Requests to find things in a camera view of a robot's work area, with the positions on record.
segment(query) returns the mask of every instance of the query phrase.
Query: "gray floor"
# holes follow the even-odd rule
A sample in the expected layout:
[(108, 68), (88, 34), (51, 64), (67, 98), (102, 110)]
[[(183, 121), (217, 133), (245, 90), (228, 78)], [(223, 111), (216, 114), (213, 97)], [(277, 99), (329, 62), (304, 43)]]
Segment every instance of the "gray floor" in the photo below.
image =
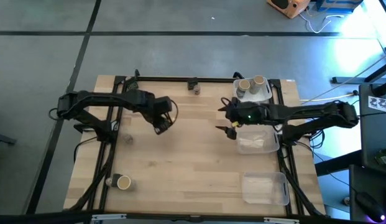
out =
[[(93, 6), (93, 0), (3, 0), (0, 30), (83, 31)], [(324, 16), (313, 20), (316, 27)], [(301, 18), (289, 20), (265, 1), (255, 0), (102, 0), (93, 30), (306, 32)], [(95, 36), (75, 90), (92, 90), (97, 75), (130, 75), (136, 68), (150, 76), (230, 77), (239, 71), (245, 77), (295, 79), (301, 98), (311, 98), (332, 87), (331, 77), (353, 76), (384, 55), (372, 20), (361, 7), (344, 19), (333, 18), (324, 31), (342, 36)], [(82, 37), (0, 36), (0, 133), (18, 140), (12, 147), (0, 144), (0, 214), (18, 214), (24, 207), (53, 127), (47, 111), (64, 93), (81, 43)], [(366, 74), (385, 63), (386, 59)], [(324, 97), (356, 89), (342, 86)], [(62, 209), (72, 150), (80, 140), (72, 125), (67, 121), (63, 126), (40, 213)], [(358, 128), (326, 133), (320, 154), (336, 157), (360, 147), (340, 138), (357, 138)], [(344, 192), (343, 187), (334, 190)], [(326, 189), (321, 186), (323, 195), (328, 195)]]

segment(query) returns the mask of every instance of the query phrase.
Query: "black cable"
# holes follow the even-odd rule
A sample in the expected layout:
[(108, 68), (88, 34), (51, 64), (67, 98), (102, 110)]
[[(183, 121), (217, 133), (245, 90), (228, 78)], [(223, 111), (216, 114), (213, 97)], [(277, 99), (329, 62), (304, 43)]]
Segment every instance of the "black cable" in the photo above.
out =
[(378, 114), (386, 114), (386, 112), (379, 112), (379, 113), (372, 113), (372, 114), (362, 114), (362, 115), (357, 115), (358, 117), (363, 117), (363, 116), (372, 116), (372, 115), (378, 115)]
[(178, 105), (173, 101), (173, 100), (170, 100), (176, 107), (176, 115), (175, 115), (175, 119), (172, 121), (172, 124), (175, 124), (176, 122), (176, 119), (178, 119), (178, 115), (179, 115), (179, 107)]
[(88, 141), (94, 140), (94, 139), (96, 139), (96, 138), (97, 138), (97, 137), (89, 138), (89, 139), (87, 139), (87, 140), (84, 140), (84, 141), (78, 143), (78, 144), (75, 146), (75, 149), (74, 149), (74, 163), (75, 163), (75, 160), (76, 160), (76, 151), (78, 150), (78, 147), (80, 147), (82, 144), (87, 143)]
[(282, 157), (283, 159), (286, 159), (286, 158), (289, 156), (287, 150), (285, 150), (285, 153), (286, 153), (287, 155), (286, 155), (286, 156), (283, 156), (283, 157)]
[(228, 104), (226, 104), (225, 102), (224, 102), (224, 100), (226, 100), (227, 102), (228, 102), (228, 104), (231, 104), (231, 101), (229, 100), (229, 99), (227, 99), (226, 97), (222, 97), (222, 98), (220, 98), (220, 101), (222, 102), (222, 104), (224, 105), (224, 106), (227, 106)]
[(300, 142), (300, 141), (297, 141), (296, 143), (299, 143), (299, 144), (305, 146), (306, 148), (308, 148), (310, 150), (311, 155), (313, 156), (313, 158), (315, 157), (315, 154), (314, 154), (313, 150), (310, 148), (310, 146), (308, 146), (307, 144), (305, 144), (303, 142)]
[[(317, 145), (315, 145), (315, 139), (317, 139), (320, 135), (321, 135), (321, 142), (318, 143)], [(319, 130), (314, 135), (312, 135), (310, 137), (310, 142), (313, 143), (313, 145), (310, 144), (310, 146), (313, 149), (319, 149), (319, 148), (323, 147), (324, 141), (325, 141), (325, 132), (324, 132), (324, 130)]]
[[(314, 155), (316, 155), (316, 156), (318, 157), (318, 159), (320, 159), (321, 161), (324, 162), (324, 159), (322, 159), (319, 155), (317, 155), (317, 153), (315, 153), (314, 150), (312, 150), (312, 153), (313, 153)], [(357, 193), (357, 190), (356, 190), (356, 189), (354, 189), (352, 186), (350, 186), (350, 185), (349, 185), (348, 183), (346, 183), (345, 181), (339, 180), (338, 178), (336, 178), (335, 176), (333, 176), (332, 173), (328, 172), (328, 170), (326, 171), (326, 173), (329, 174), (329, 175), (331, 175), (331, 177), (334, 177), (334, 179), (336, 179), (337, 181), (346, 184), (349, 188), (351, 188), (352, 190), (354, 190), (355, 193)]]
[(53, 117), (53, 116), (50, 114), (50, 113), (51, 113), (52, 111), (54, 111), (54, 110), (57, 110), (57, 108), (52, 108), (52, 109), (49, 110), (49, 113), (48, 113), (49, 118), (52, 119), (52, 120), (54, 120), (54, 121), (60, 121), (60, 120), (62, 120), (61, 118), (55, 118), (55, 117)]

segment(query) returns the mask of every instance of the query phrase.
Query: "white cable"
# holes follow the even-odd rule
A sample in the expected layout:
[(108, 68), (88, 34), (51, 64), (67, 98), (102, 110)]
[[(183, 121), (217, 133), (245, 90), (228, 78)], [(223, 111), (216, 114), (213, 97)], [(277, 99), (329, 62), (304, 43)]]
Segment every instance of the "white cable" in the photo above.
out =
[(354, 95), (354, 94), (353, 94), (353, 93), (349, 93), (349, 94), (346, 94), (346, 95), (343, 95), (343, 96), (335, 96), (335, 97), (331, 97), (331, 98), (318, 99), (318, 100), (311, 100), (311, 101), (336, 100), (336, 99), (340, 99), (340, 98), (344, 98), (344, 97), (352, 96), (352, 95)]
[(308, 100), (308, 101), (306, 101), (306, 102), (303, 102), (302, 104), (304, 105), (305, 103), (311, 102), (311, 101), (313, 101), (314, 99), (317, 99), (317, 98), (321, 97), (322, 95), (324, 95), (324, 94), (326, 94), (326, 93), (329, 93), (330, 91), (333, 91), (334, 89), (336, 89), (336, 88), (338, 88), (338, 87), (340, 87), (340, 86), (343, 86), (344, 84), (346, 84), (346, 83), (349, 82), (350, 80), (352, 80), (352, 79), (354, 79), (354, 78), (360, 76), (360, 75), (363, 74), (364, 72), (368, 71), (368, 69), (372, 68), (374, 65), (376, 65), (378, 62), (380, 62), (380, 61), (381, 61), (382, 59), (384, 59), (385, 57), (386, 57), (386, 54), (385, 54), (384, 56), (382, 56), (380, 59), (378, 59), (378, 61), (374, 62), (372, 65), (370, 65), (369, 67), (367, 67), (366, 69), (364, 69), (363, 71), (361, 71), (360, 73), (358, 73), (356, 76), (351, 77), (350, 79), (348, 79), (348, 80), (342, 82), (341, 84), (337, 85), (336, 87), (333, 87), (333, 88), (331, 88), (331, 89), (325, 91), (324, 93), (322, 93), (322, 94), (320, 94), (320, 95), (318, 95), (318, 96), (316, 96), (316, 97), (313, 97), (312, 99), (310, 99), (310, 100)]
[(311, 31), (313, 31), (315, 34), (319, 34), (319, 33), (320, 33), (321, 31), (323, 31), (323, 29), (331, 22), (331, 20), (328, 19), (328, 18), (330, 18), (330, 17), (344, 18), (344, 15), (330, 15), (330, 16), (326, 16), (326, 17), (323, 19), (323, 22), (324, 22), (325, 20), (328, 20), (328, 22), (327, 22), (327, 23), (326, 23), (319, 31), (315, 31), (315, 30), (312, 28), (312, 26), (311, 26), (311, 22), (310, 22), (308, 19), (306, 19), (304, 16), (302, 16), (302, 13), (299, 14), (299, 16), (300, 16), (302, 19), (304, 19), (307, 23), (309, 23), (309, 27), (310, 27)]

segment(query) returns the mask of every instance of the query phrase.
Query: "wooden table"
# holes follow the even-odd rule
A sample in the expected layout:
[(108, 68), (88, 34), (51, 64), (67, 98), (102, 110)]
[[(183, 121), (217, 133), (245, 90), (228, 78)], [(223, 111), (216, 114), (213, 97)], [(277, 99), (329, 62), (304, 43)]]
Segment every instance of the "wooden table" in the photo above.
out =
[[(114, 76), (100, 75), (94, 91), (111, 92), (113, 82)], [(295, 81), (282, 80), (281, 84), (285, 104), (299, 105)], [(133, 192), (110, 188), (105, 211), (285, 216), (284, 206), (248, 204), (242, 199), (244, 172), (278, 172), (279, 168), (276, 153), (240, 155), (236, 141), (229, 140), (214, 127), (229, 125), (224, 112), (217, 109), (223, 106), (221, 97), (232, 97), (232, 83), (200, 83), (199, 96), (186, 86), (185, 82), (139, 82), (139, 89), (150, 91), (156, 97), (173, 99), (179, 107), (178, 119), (158, 136), (140, 114), (123, 110), (112, 173), (129, 175), (137, 186)], [(106, 107), (91, 107), (89, 111), (99, 119), (106, 118)], [(127, 145), (123, 138), (126, 134), (133, 136), (133, 145)], [(84, 133), (81, 140), (94, 136), (94, 133)], [(80, 146), (64, 208), (74, 205), (91, 183), (99, 145), (100, 142), (91, 141)], [(302, 146), (294, 146), (293, 151), (300, 187), (316, 208), (325, 213), (312, 153)], [(94, 208), (98, 208), (101, 187), (98, 187)], [(290, 195), (292, 211), (296, 213), (291, 187)]]

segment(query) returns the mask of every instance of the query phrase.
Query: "transparent plastic box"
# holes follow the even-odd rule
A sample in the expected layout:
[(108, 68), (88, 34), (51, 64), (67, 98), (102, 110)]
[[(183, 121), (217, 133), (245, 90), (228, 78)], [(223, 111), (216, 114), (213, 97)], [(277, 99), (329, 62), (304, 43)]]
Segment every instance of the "transparent plastic box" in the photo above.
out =
[(242, 199), (247, 203), (288, 205), (288, 182), (281, 172), (246, 172), (242, 178)]
[(280, 148), (277, 133), (268, 125), (244, 125), (237, 129), (237, 150), (240, 154), (258, 154)]

